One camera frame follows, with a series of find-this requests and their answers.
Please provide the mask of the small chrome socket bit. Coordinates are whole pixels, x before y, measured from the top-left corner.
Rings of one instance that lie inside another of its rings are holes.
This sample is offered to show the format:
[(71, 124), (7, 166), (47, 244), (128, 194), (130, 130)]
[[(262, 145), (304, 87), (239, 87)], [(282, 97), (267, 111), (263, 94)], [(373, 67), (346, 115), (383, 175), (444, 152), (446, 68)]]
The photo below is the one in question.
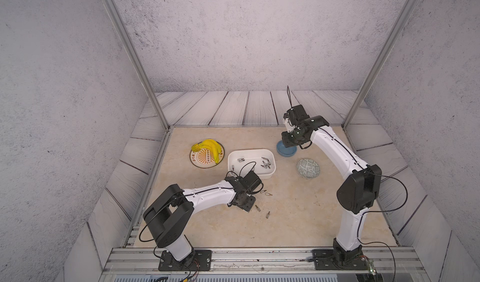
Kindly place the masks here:
[(265, 163), (265, 162), (264, 162), (261, 166), (262, 166), (263, 168), (267, 168), (267, 169), (270, 169), (270, 168), (271, 168), (271, 164), (270, 164), (270, 163)]

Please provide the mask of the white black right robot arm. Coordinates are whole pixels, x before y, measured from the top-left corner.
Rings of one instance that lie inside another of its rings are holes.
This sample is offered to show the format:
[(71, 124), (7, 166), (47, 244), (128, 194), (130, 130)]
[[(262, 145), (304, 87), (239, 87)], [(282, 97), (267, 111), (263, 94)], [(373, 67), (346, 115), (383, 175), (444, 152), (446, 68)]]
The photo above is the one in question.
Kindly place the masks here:
[(286, 131), (281, 136), (286, 148), (299, 146), (303, 150), (316, 145), (344, 178), (336, 193), (344, 211), (339, 232), (333, 241), (332, 257), (340, 268), (350, 267), (363, 255), (363, 217), (379, 195), (381, 168), (367, 164), (338, 138), (326, 119), (322, 116), (310, 117), (302, 105), (288, 109), (283, 118)]

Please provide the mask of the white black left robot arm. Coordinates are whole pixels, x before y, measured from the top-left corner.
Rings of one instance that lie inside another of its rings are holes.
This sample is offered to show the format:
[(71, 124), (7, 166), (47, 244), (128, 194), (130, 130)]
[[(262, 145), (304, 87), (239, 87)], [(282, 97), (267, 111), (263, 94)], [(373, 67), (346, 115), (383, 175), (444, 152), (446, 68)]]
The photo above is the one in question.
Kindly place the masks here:
[(184, 230), (196, 213), (218, 205), (238, 207), (250, 212), (255, 195), (264, 183), (254, 172), (245, 176), (226, 175), (218, 183), (195, 189), (182, 189), (178, 184), (168, 186), (143, 213), (151, 241), (158, 248), (165, 248), (177, 262), (193, 256), (194, 248)]

